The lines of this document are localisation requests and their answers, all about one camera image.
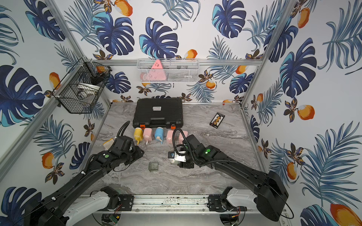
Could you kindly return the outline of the yellow pencil sharpener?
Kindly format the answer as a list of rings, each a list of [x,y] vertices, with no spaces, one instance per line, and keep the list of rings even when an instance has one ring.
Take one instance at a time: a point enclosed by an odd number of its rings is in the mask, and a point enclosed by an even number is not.
[[[139,127],[135,128],[133,137],[137,141],[137,145],[139,145],[143,140],[143,129]]]

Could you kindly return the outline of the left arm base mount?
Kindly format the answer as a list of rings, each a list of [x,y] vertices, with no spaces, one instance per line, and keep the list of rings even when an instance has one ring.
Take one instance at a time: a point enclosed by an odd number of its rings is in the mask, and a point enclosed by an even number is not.
[[[131,211],[133,208],[134,196],[119,194],[115,189],[107,190],[109,199],[106,209],[114,213],[119,211]]]

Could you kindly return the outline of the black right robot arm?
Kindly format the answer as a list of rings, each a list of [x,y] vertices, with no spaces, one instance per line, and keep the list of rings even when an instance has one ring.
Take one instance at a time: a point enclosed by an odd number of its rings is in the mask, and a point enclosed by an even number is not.
[[[194,135],[185,136],[180,128],[173,130],[171,136],[175,155],[183,156],[185,162],[179,167],[193,169],[209,167],[218,170],[242,183],[256,197],[254,203],[258,211],[272,221],[278,221],[285,207],[288,207],[288,192],[281,177],[270,171],[268,173],[248,167],[227,156],[214,146],[204,146]]]

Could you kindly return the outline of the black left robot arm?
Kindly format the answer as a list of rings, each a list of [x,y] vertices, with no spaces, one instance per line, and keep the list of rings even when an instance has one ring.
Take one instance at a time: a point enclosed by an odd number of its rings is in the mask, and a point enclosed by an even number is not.
[[[86,216],[108,208],[117,209],[120,202],[116,190],[106,187],[86,200],[75,201],[100,178],[120,165],[131,165],[144,155],[131,137],[124,135],[129,121],[117,133],[108,150],[92,154],[83,170],[64,186],[26,208],[21,222],[24,226],[72,226]]]

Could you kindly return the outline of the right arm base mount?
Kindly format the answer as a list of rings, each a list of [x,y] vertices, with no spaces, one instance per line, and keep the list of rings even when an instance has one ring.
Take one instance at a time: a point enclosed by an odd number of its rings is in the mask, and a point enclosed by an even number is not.
[[[247,211],[247,207],[233,206],[228,200],[227,195],[231,191],[232,187],[228,186],[221,195],[209,195],[208,203],[206,204],[209,211],[218,213],[224,213],[228,211]]]

